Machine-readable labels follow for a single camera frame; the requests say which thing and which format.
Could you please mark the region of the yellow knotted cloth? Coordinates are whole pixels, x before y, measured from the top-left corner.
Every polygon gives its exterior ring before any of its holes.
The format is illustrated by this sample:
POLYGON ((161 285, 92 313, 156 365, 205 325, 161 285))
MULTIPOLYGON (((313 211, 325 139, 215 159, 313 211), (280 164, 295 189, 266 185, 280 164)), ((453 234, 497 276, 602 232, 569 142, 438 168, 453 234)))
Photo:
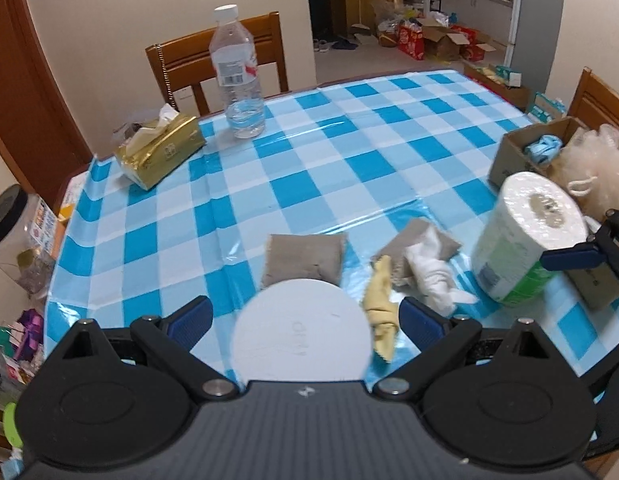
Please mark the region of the yellow knotted cloth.
POLYGON ((383 255, 372 266, 373 272, 364 294, 363 308, 373 333, 373 349, 385 363, 390 363, 393 360, 399 328, 398 304, 391 300, 391 257, 383 255))

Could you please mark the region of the blue checkered tablecloth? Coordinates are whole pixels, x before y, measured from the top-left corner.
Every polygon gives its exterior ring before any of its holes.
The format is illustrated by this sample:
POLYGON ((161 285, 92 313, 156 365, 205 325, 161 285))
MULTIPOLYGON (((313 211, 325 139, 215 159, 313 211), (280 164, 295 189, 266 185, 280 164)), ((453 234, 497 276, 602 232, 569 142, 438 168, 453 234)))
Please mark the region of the blue checkered tablecloth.
POLYGON ((268 238, 343 232, 341 285, 364 295, 372 256, 414 218, 461 244, 458 285, 494 207, 487 175, 501 138, 529 121, 454 70, 379 77, 282 96, 265 131, 239 141, 224 116, 205 146, 150 191, 115 159, 94 160, 46 305, 44 345, 76 321, 126 326, 200 295, 212 329, 194 353, 229 373, 236 315, 259 290, 268 238))

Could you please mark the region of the open cardboard box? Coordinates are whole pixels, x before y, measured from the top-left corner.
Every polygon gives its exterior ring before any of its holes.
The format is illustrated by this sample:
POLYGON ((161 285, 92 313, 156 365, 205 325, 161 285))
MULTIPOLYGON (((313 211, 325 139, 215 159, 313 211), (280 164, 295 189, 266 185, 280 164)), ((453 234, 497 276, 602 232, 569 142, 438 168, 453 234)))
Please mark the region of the open cardboard box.
MULTIPOLYGON (((593 212, 587 211, 585 198, 576 197, 567 189, 566 183, 558 181, 555 166, 559 156, 552 159, 549 164, 539 166, 533 162, 530 155, 524 153, 526 148, 541 140, 544 134, 556 136, 561 142, 559 146, 559 151, 561 151, 579 131, 586 132, 589 128, 579 118, 567 116, 548 124, 537 122, 506 133, 499 143, 492 167, 489 169, 488 181, 499 190, 503 183, 514 174, 530 172, 549 181, 564 195, 569 196, 574 205, 579 206, 579 211, 583 216, 595 218, 596 215, 593 212)), ((594 269, 567 270, 565 274, 590 310, 601 310, 619 299, 619 280, 606 263, 594 269)))

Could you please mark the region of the clear plastic water bottle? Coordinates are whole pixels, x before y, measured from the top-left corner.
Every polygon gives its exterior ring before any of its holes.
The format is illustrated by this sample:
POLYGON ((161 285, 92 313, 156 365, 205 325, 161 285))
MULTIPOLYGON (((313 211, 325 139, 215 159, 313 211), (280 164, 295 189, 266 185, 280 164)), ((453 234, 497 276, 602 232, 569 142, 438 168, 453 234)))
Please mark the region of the clear plastic water bottle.
POLYGON ((256 138, 265 129, 265 107, 254 38, 240 22, 236 4, 218 6, 214 18, 210 59, 224 114, 237 139, 256 138))

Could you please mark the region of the grey refrigerator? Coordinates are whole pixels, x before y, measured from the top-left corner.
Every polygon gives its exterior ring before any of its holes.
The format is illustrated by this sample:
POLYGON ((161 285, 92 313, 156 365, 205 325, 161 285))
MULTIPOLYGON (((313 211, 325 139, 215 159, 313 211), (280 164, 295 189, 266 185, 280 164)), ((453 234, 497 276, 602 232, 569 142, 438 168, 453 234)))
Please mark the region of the grey refrigerator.
POLYGON ((545 92, 559 37, 564 0, 513 0, 505 65, 532 92, 545 92))

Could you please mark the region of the red gift bag far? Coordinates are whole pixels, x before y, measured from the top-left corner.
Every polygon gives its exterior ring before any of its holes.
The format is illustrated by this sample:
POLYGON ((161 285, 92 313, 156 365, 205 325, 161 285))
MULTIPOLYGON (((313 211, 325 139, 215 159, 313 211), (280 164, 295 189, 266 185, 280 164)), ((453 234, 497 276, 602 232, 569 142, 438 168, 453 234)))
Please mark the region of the red gift bag far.
POLYGON ((415 24, 400 24, 397 32, 398 49, 415 61, 424 60, 422 29, 415 24))

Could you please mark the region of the gold tissue pack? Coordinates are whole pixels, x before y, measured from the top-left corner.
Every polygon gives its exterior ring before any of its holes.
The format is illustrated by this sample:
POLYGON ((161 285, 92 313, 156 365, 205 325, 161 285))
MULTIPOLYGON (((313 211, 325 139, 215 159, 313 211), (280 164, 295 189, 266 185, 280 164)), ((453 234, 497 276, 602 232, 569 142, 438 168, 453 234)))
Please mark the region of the gold tissue pack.
POLYGON ((113 133, 114 156, 123 174, 149 191, 203 148, 198 118, 165 103, 137 114, 113 133))

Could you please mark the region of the brown wooden door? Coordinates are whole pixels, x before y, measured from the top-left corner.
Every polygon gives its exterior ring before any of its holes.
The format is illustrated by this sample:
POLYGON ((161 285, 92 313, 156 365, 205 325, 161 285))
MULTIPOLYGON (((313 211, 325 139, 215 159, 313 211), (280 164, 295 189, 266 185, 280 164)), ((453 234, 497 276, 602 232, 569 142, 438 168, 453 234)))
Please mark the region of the brown wooden door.
POLYGON ((92 159, 44 56, 26 0, 0 0, 0 156, 26 191, 54 209, 70 178, 92 159))

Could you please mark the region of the blue face mask front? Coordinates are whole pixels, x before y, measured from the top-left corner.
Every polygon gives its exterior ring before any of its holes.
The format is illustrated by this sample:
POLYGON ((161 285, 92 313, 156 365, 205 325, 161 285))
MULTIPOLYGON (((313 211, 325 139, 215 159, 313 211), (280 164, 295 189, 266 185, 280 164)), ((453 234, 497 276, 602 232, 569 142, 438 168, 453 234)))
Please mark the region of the blue face mask front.
POLYGON ((543 134, 536 141, 527 144, 523 153, 536 166, 546 167, 558 157, 562 148, 563 141, 559 136, 543 134))

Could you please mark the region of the green toilet paper roll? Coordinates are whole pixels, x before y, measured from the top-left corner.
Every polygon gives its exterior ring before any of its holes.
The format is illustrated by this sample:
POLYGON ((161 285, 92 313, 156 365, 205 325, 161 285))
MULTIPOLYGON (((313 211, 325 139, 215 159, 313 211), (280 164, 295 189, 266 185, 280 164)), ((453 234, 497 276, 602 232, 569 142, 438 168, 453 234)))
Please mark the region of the green toilet paper roll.
POLYGON ((555 275, 541 266, 546 250, 582 243, 587 227, 579 206, 530 172, 509 177, 471 254, 477 284, 500 304, 538 296, 555 275))

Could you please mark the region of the black lid clear jar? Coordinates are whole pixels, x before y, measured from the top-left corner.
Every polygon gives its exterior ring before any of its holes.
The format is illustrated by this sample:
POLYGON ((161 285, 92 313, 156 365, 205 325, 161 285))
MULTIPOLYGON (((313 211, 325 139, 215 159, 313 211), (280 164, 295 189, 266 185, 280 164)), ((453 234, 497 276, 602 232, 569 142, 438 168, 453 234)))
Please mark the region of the black lid clear jar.
POLYGON ((58 218, 19 184, 0 194, 0 270, 30 296, 44 292, 55 267, 58 218))

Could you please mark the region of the white lid plastic jar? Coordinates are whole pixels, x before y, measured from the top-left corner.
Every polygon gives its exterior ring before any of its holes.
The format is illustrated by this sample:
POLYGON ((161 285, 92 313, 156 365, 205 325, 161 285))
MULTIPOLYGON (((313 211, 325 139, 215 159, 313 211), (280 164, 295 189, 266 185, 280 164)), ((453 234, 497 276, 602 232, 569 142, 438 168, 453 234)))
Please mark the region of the white lid plastic jar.
POLYGON ((244 385, 361 380, 372 356, 372 333, 356 300, 309 278, 256 294, 241 309, 230 344, 231 366, 244 385))

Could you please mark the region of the wooden chair right side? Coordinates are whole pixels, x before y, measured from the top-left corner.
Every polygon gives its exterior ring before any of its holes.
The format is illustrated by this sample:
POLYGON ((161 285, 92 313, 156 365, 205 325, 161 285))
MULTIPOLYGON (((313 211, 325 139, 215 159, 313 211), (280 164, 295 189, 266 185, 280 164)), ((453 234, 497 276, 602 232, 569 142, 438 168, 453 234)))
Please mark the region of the wooden chair right side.
POLYGON ((585 67, 567 114, 590 129, 598 129, 603 124, 619 129, 619 92, 585 67))

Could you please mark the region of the white mesh bath pouf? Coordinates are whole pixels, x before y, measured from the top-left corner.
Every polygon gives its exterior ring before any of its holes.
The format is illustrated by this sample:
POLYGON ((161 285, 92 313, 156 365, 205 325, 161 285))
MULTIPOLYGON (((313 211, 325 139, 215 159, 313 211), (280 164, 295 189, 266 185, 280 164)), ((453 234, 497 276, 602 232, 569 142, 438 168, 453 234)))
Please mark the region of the white mesh bath pouf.
POLYGON ((602 221, 608 210, 619 210, 619 129, 578 128, 551 166, 552 180, 587 216, 602 221))

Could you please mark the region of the open brown carton floor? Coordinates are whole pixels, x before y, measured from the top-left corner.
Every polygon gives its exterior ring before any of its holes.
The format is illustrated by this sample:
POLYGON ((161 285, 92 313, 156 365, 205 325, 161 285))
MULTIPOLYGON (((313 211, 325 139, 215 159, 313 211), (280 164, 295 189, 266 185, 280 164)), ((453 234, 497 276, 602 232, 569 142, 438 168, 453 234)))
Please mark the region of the open brown carton floor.
POLYGON ((470 45, 465 34, 443 26, 434 18, 421 18, 420 24, 425 54, 439 61, 459 60, 461 49, 470 45))

